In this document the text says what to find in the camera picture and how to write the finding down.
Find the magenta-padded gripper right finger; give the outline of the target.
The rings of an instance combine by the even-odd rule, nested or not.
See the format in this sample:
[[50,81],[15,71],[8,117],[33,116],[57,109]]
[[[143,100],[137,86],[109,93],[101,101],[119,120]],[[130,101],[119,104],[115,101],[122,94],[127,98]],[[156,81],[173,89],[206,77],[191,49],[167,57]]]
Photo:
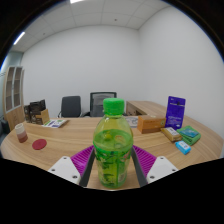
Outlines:
[[177,171],[166,157],[156,157],[138,146],[132,147],[132,159],[141,187]]

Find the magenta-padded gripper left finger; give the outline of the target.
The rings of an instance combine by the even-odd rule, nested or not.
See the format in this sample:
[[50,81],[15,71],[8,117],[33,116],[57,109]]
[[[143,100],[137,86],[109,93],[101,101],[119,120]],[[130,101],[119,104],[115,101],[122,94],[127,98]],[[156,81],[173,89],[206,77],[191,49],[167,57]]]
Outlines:
[[94,146],[87,147],[75,155],[62,156],[49,172],[82,187],[88,185],[95,153]]

